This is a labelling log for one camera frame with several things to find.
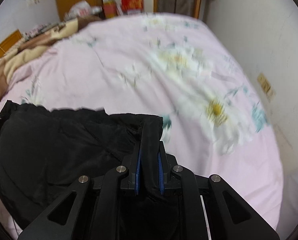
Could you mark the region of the black padded jacket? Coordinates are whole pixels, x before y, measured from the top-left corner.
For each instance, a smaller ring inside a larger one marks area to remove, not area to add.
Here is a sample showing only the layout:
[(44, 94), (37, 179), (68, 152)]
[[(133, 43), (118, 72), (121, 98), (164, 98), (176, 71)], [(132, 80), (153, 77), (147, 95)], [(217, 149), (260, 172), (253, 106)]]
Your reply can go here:
[[(5, 103), (0, 198), (20, 239), (163, 239), (157, 155), (162, 118)], [(141, 142), (139, 192), (123, 195), (122, 165)]]

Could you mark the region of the pink floral bed sheet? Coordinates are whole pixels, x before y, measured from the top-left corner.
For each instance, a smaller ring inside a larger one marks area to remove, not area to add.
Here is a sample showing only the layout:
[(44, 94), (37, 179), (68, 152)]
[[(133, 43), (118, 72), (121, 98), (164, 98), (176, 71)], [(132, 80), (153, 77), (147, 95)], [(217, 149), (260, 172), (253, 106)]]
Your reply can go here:
[[(208, 27), (173, 14), (88, 24), (18, 68), (0, 101), (162, 118), (176, 157), (163, 239), (278, 239), (282, 164), (242, 68)], [(22, 232), (0, 198), (0, 239)]]

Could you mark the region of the stacked small boxes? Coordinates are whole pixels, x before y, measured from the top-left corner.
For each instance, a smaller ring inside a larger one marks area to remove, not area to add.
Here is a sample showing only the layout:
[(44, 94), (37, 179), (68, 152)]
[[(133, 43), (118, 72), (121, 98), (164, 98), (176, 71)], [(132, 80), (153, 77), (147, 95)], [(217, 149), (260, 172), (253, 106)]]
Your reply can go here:
[(103, 11), (106, 18), (113, 18), (117, 16), (117, 6), (115, 0), (102, 0), (103, 1)]

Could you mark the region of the brown beige plush blanket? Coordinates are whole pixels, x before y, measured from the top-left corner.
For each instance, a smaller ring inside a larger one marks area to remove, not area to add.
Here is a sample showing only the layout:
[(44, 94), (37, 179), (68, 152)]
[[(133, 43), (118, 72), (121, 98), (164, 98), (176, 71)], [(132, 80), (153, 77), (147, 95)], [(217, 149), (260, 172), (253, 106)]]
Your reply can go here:
[(7, 92), (14, 72), (24, 64), (40, 57), (56, 42), (68, 38), (85, 28), (88, 24), (101, 19), (89, 15), (77, 17), (49, 29), (48, 31), (13, 48), (0, 58), (0, 101)]

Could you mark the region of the red gift box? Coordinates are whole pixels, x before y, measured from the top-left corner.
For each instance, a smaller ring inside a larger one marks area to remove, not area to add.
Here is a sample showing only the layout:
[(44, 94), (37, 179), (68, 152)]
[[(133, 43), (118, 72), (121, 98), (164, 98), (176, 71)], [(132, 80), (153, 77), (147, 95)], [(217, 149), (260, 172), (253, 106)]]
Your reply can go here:
[(121, 0), (121, 9), (123, 12), (144, 10), (144, 0)]

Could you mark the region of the white plastic bag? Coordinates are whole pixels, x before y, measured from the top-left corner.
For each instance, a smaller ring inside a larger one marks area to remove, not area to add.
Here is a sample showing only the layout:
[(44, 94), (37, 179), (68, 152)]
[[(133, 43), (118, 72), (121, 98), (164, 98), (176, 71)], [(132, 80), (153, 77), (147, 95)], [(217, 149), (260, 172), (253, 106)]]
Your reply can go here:
[(87, 1), (80, 1), (74, 4), (69, 12), (64, 15), (64, 21), (69, 21), (77, 17), (84, 17), (89, 15), (97, 15), (102, 12), (101, 6), (90, 6)]

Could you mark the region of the orange wooden headboard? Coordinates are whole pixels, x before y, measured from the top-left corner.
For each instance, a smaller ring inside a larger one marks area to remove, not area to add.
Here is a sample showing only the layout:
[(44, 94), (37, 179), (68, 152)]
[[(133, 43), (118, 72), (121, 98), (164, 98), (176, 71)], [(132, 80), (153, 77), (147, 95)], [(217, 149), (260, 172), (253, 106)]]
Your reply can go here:
[(0, 43), (0, 58), (21, 39), (22, 35), (18, 29), (5, 38), (5, 40)]

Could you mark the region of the wall power socket strip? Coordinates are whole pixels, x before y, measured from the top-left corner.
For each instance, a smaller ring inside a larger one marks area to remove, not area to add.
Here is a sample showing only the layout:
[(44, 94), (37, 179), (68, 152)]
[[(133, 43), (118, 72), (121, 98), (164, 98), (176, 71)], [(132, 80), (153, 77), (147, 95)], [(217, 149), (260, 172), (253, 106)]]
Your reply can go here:
[(272, 102), (273, 98), (276, 95), (276, 92), (272, 88), (271, 83), (268, 81), (268, 79), (265, 77), (263, 73), (260, 73), (258, 75), (257, 82), (261, 86), (261, 89), (263, 90), (268, 102)]

